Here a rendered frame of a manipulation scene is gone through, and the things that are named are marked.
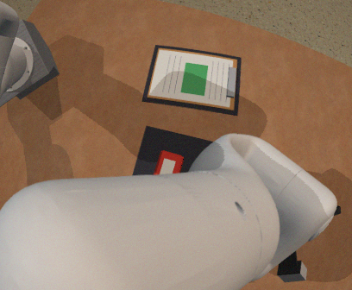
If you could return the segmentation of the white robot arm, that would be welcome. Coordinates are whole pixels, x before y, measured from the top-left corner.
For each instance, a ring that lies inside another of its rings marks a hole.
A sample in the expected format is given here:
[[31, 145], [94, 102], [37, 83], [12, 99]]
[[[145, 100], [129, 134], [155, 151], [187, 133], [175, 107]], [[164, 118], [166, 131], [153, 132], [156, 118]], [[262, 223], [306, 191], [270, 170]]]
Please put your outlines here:
[[[0, 98], [33, 70], [18, 28], [0, 1]], [[0, 210], [0, 290], [241, 290], [278, 264], [284, 282], [306, 281], [296, 250], [336, 207], [270, 143], [227, 134], [188, 173], [24, 187]]]

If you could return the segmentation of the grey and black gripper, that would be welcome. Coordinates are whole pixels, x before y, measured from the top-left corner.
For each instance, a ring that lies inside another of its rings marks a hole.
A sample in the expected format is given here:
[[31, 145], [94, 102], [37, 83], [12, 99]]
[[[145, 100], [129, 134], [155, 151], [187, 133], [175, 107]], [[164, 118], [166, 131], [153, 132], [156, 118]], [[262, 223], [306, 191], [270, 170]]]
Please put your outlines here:
[[341, 206], [337, 206], [334, 216], [338, 214], [341, 214]]

